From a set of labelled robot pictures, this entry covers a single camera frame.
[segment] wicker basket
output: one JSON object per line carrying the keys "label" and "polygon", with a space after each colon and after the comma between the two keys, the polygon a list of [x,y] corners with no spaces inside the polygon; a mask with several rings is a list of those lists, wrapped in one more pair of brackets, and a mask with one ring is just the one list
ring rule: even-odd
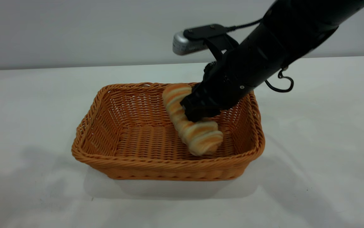
{"label": "wicker basket", "polygon": [[166,85],[102,88],[77,128],[75,159],[113,179],[218,181],[237,178],[262,154],[265,138],[253,93],[214,118],[224,133],[217,152],[195,157],[163,106]]}

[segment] basket bottom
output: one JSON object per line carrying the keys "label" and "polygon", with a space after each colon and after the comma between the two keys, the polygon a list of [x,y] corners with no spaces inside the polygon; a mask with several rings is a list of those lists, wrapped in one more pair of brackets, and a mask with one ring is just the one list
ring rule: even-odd
{"label": "basket bottom", "polygon": [[221,127],[224,140],[218,150],[195,157],[179,138],[172,124],[165,126],[136,126],[122,130],[117,148],[108,156],[139,157],[163,160],[200,160],[235,155],[237,150],[228,128]]}

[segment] black cable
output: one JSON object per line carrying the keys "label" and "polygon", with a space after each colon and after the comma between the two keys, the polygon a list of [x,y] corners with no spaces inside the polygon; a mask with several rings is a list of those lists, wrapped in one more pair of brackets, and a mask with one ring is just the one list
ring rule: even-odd
{"label": "black cable", "polygon": [[254,22],[251,22],[251,23],[248,23],[248,24],[243,24],[243,25],[238,25],[238,26],[231,26],[231,27],[228,27],[228,32],[233,32],[237,29],[243,29],[243,28],[247,28],[247,27],[250,27],[250,26],[253,26],[253,25],[256,25],[258,23],[260,23],[262,21],[262,18],[259,19],[259,20],[256,20]]}
{"label": "black cable", "polygon": [[293,85],[294,85],[294,82],[293,82],[293,79],[290,78],[290,77],[287,77],[287,76],[283,76],[283,69],[281,71],[279,71],[278,73],[278,78],[287,78],[289,79],[290,81],[290,87],[288,89],[285,89],[285,90],[282,90],[282,89],[278,89],[276,87],[274,87],[273,85],[271,85],[268,80],[265,80],[265,83],[267,84],[267,86],[272,89],[273,91],[275,92],[290,92],[292,89],[293,89]]}

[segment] basket rim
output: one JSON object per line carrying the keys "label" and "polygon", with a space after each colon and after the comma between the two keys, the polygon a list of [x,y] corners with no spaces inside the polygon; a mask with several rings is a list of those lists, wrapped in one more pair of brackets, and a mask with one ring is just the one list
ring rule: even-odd
{"label": "basket rim", "polygon": [[252,131],[255,135],[257,135],[257,140],[255,140],[255,145],[252,150],[247,152],[232,155],[227,157],[216,157],[216,158],[207,158],[207,159],[199,159],[199,160],[163,160],[163,159],[150,159],[150,158],[139,158],[139,157],[117,157],[117,156],[105,156],[105,155],[91,155],[82,150],[82,145],[85,142],[86,136],[88,135],[88,131],[90,130],[89,126],[93,124],[93,121],[96,118],[97,111],[99,110],[102,104],[102,98],[105,94],[107,94],[111,90],[130,90],[130,89],[138,89],[138,90],[157,90],[159,86],[167,86],[169,84],[165,83],[152,83],[152,82],[143,82],[136,84],[111,84],[106,85],[96,95],[91,108],[88,113],[82,119],[81,123],[77,127],[76,137],[72,144],[72,155],[75,159],[80,162],[87,163],[91,166],[121,166],[121,167],[133,167],[133,168],[170,168],[172,166],[173,170],[195,170],[197,166],[200,166],[200,170],[203,168],[211,168],[214,166],[217,167],[225,167],[232,165],[240,165],[242,163],[248,163],[252,160],[256,159],[261,155],[263,149],[265,147],[265,136],[262,131],[262,126],[260,125],[260,112],[258,109],[257,101],[255,99],[254,92],[250,92],[247,97],[251,102],[250,112],[255,113],[256,115],[251,115],[250,118],[253,118],[254,126],[252,126]]}

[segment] twisted bread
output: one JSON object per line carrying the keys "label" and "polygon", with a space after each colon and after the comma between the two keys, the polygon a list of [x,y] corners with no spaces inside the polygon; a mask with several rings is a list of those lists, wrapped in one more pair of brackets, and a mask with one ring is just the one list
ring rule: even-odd
{"label": "twisted bread", "polygon": [[192,92],[188,84],[172,84],[164,90],[162,98],[169,117],[182,142],[195,156],[214,153],[223,142],[223,133],[218,131],[214,121],[191,122],[185,116],[185,110],[179,104]]}

